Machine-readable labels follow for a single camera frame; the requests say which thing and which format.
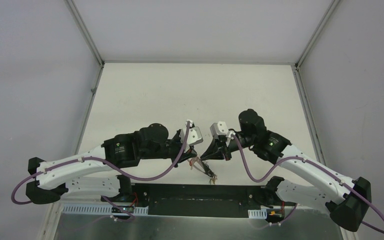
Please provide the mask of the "metal keyring plate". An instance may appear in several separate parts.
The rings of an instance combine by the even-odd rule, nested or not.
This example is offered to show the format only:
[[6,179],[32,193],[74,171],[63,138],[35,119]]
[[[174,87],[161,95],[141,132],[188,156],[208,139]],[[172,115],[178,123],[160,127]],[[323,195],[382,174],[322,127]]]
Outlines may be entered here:
[[209,165],[201,160],[200,157],[196,156],[188,160],[190,169],[198,170],[199,172],[205,174],[211,179],[216,179],[217,175],[210,169]]

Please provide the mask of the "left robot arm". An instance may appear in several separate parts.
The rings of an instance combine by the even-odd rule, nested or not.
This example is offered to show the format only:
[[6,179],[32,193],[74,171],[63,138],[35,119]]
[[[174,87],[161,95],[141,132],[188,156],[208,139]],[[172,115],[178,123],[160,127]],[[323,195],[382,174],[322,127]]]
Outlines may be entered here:
[[[30,203],[43,205],[69,196],[115,197],[120,202],[132,198],[130,180],[141,182],[162,178],[178,164],[196,157],[196,144],[203,142],[199,127],[187,122],[169,138],[168,129],[153,123],[133,133],[118,134],[83,153],[59,160],[33,157],[28,161],[25,194]],[[171,165],[154,177],[138,177],[124,171],[141,160],[169,159]]]

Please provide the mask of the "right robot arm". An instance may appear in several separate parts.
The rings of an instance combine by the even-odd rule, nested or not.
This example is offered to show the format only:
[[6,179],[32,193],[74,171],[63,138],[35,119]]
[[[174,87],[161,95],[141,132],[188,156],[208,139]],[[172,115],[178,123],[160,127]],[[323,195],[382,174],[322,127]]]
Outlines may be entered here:
[[265,185],[264,200],[270,205],[280,201],[313,208],[328,215],[341,228],[356,232],[369,209],[371,184],[363,177],[353,179],[311,159],[282,135],[270,131],[264,119],[251,108],[238,116],[240,130],[227,128],[224,121],[210,127],[212,142],[201,160],[226,160],[249,149],[258,158],[284,168],[304,179],[303,186],[273,176]]

